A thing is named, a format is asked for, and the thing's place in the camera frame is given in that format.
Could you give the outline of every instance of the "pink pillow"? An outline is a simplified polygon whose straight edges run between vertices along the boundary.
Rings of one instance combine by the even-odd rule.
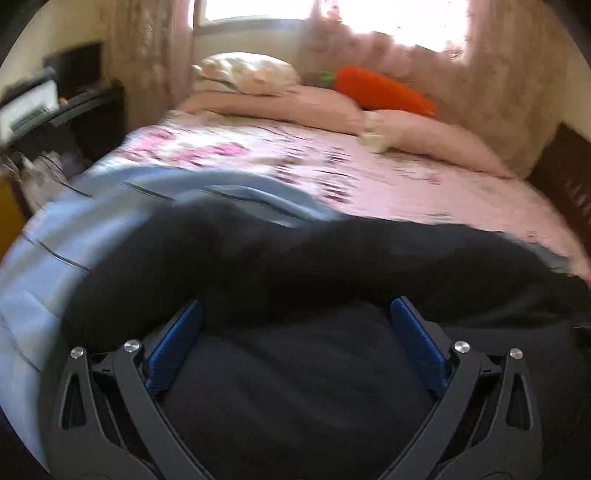
[[[188,113],[210,110],[224,115],[269,118],[343,134],[361,132],[363,113],[347,96],[303,85],[294,85],[290,90],[277,97],[200,92],[178,108]]]
[[[469,130],[402,110],[376,110],[374,114],[373,118],[369,117],[366,129],[383,135],[389,147],[417,155],[428,154],[502,179],[515,178],[501,158]]]

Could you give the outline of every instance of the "dark wood bed frame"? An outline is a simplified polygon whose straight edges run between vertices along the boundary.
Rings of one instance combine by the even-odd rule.
[[[591,143],[561,124],[528,181],[566,218],[591,257]]]

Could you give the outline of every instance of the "black cabinet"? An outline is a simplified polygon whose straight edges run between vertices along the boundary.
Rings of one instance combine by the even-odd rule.
[[[15,131],[2,153],[19,151],[35,160],[43,151],[63,155],[79,151],[94,163],[125,138],[125,89],[120,82],[85,92],[60,108]]]

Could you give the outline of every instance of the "metal screw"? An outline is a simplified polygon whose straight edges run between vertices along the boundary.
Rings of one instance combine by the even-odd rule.
[[[511,355],[515,360],[521,360],[523,358],[523,352],[518,348],[512,348],[509,350],[509,355]]]
[[[123,350],[128,353],[134,353],[139,350],[141,343],[138,340],[127,340],[123,345]]]
[[[84,355],[84,349],[81,346],[74,347],[70,352],[70,356],[74,360],[78,360],[82,355]]]
[[[464,340],[458,340],[453,347],[456,349],[456,352],[460,353],[468,353],[470,351],[470,344],[465,342]]]

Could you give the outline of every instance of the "pillow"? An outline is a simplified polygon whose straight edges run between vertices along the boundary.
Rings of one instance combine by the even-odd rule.
[[[280,95],[300,84],[300,76],[289,63],[256,53],[211,55],[200,66],[193,65],[193,72],[196,90]]]
[[[363,128],[363,112],[353,100],[333,90],[302,85],[277,97],[194,93],[178,108],[188,113],[210,110],[225,115],[269,118],[353,135],[361,133]]]
[[[333,89],[355,100],[365,110],[405,110],[437,116],[437,107],[431,100],[396,80],[361,67],[339,68]]]
[[[428,154],[468,170],[513,179],[501,158],[480,137],[457,125],[400,110],[366,112],[366,131],[383,136],[388,147]]]

